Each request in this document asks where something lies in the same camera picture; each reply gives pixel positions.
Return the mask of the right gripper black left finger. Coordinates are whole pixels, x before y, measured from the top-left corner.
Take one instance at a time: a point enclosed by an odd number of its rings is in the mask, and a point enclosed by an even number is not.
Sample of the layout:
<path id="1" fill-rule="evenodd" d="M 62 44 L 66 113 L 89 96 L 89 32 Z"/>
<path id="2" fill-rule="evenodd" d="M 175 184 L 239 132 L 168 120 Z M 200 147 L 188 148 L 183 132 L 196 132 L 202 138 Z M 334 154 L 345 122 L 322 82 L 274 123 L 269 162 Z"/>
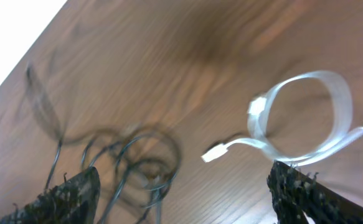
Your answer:
<path id="1" fill-rule="evenodd" d="M 0 219 L 0 224 L 91 224 L 100 198 L 100 178 L 90 167 Z"/>

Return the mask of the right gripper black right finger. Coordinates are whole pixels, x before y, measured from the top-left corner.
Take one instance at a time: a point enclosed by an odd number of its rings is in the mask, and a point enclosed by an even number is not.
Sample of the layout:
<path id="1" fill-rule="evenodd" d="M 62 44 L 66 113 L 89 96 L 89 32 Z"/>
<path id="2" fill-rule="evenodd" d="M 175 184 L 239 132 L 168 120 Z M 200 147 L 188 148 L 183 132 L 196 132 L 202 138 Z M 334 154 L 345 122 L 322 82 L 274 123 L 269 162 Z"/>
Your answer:
<path id="1" fill-rule="evenodd" d="M 267 177 L 278 223 L 363 223 L 363 207 L 338 195 L 295 168 L 275 161 Z"/>

